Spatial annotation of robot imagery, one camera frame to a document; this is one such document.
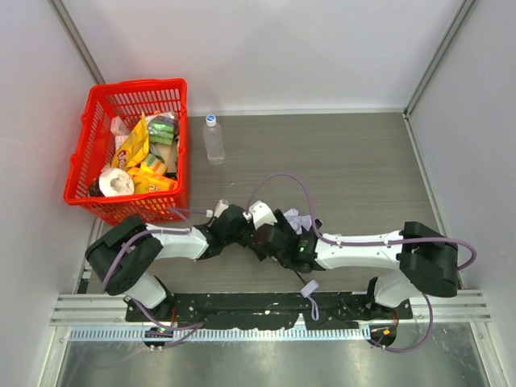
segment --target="metal floor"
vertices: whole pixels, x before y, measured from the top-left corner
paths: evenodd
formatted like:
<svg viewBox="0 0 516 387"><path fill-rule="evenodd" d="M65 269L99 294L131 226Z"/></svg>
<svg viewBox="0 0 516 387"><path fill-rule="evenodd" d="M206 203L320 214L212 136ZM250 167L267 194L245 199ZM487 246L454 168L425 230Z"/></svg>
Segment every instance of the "metal floor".
<svg viewBox="0 0 516 387"><path fill-rule="evenodd" d="M220 117L227 159L211 165L202 142L204 118L190 119L192 134L190 207L214 208L220 198L244 206L266 176L293 173L314 199L322 231L374 235L418 220L437 229L402 114L302 114ZM302 189L280 177L258 199L273 209L307 214ZM206 218L193 216L195 223ZM221 256L192 262L159 260L149 272L173 292L297 292L301 282L272 260L259 262L240 246ZM305 275L321 291L365 290L385 273L370 268L337 268ZM92 276L88 293L100 285Z"/></svg>
<svg viewBox="0 0 516 387"><path fill-rule="evenodd" d="M426 324L400 326L396 346L414 345L426 328ZM58 386L489 385L467 323L436 324L428 343L409 354L383 352L363 340L186 343L163 352L140 353L113 367L142 345L69 343Z"/></svg>

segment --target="snack package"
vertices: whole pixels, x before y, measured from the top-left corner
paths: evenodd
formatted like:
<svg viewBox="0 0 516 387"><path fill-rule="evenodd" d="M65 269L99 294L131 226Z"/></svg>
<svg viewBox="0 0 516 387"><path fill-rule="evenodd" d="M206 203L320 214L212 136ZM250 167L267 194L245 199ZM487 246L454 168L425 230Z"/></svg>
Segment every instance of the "snack package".
<svg viewBox="0 0 516 387"><path fill-rule="evenodd" d="M127 137L129 137L129 135L116 135L114 137L114 151L115 152L117 152L120 149L120 147L122 146L122 144L126 142Z"/></svg>
<svg viewBox="0 0 516 387"><path fill-rule="evenodd" d="M173 112L149 115L146 120L152 143L170 145L173 142L179 126L179 121Z"/></svg>
<svg viewBox="0 0 516 387"><path fill-rule="evenodd" d="M157 173L146 172L133 167L127 171L135 185L135 194L147 194L149 192L169 191L174 189L177 181L168 179Z"/></svg>
<svg viewBox="0 0 516 387"><path fill-rule="evenodd" d="M145 123L145 114L136 124L131 134L123 142L120 149L114 154L111 166L125 171L138 165L148 154L148 131Z"/></svg>
<svg viewBox="0 0 516 387"><path fill-rule="evenodd" d="M177 172L177 145L172 143L171 145L156 143L157 151L163 156L164 163L167 164L167 172Z"/></svg>
<svg viewBox="0 0 516 387"><path fill-rule="evenodd" d="M156 156L162 163L164 163L164 158L161 156L160 151L158 150L156 144L150 143L148 145L149 153L152 153Z"/></svg>
<svg viewBox="0 0 516 387"><path fill-rule="evenodd" d="M165 175L167 173L167 164L161 162L157 156L149 153L142 161L140 169L146 172L157 173L158 175Z"/></svg>

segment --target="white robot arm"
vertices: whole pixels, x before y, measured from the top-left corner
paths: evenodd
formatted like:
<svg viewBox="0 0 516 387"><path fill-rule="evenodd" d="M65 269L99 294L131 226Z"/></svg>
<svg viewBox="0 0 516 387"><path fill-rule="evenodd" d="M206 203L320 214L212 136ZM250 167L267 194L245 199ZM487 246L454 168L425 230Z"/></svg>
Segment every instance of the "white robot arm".
<svg viewBox="0 0 516 387"><path fill-rule="evenodd" d="M313 229L296 235L283 214L263 202L255 203L247 212L220 201L212 220L188 233L185 229L145 224L133 215L88 248L86 258L101 279L122 244L144 230L152 236L141 238L123 257L106 290L111 295L124 293L150 310L168 294L163 284L146 272L154 260L203 260L217 256L232 243L251 248L260 260L271 257L300 273L349 266L391 269L390 274L373 278L368 289L371 303L387 308L396 308L420 293L453 297L457 291L456 245L389 244L405 237L441 236L421 223L406 223L404 230L382 235L323 234L320 239Z"/></svg>

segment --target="white panel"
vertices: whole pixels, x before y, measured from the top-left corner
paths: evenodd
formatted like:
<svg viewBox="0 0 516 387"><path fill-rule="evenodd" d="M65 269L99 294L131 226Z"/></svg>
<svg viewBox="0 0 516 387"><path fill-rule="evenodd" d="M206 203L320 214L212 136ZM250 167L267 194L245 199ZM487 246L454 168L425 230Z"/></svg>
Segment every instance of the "white panel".
<svg viewBox="0 0 516 387"><path fill-rule="evenodd" d="M34 386L93 220L62 199L92 81L45 1L3 4L0 52L0 374Z"/></svg>
<svg viewBox="0 0 516 387"><path fill-rule="evenodd" d="M448 232L473 243L464 271L516 358L516 2L482 0L414 113Z"/></svg>
<svg viewBox="0 0 516 387"><path fill-rule="evenodd" d="M460 0L66 0L107 82L183 77L189 112L404 108Z"/></svg>

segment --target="red basket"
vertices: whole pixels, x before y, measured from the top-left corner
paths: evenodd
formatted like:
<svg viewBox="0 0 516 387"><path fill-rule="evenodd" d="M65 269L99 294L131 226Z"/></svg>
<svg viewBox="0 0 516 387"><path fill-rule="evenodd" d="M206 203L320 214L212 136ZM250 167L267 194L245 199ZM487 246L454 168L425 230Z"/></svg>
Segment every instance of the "red basket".
<svg viewBox="0 0 516 387"><path fill-rule="evenodd" d="M127 127L133 128L142 111L152 114L157 110L179 114L176 188L116 198L89 198L88 187L114 155L111 119L118 115ZM84 207L111 225L120 223L131 214L138 214L150 223L178 220L167 208L188 208L189 203L189 128L185 80L149 79L95 86L89 92L81 120L81 136L77 150L70 158L64 201L71 206Z"/></svg>

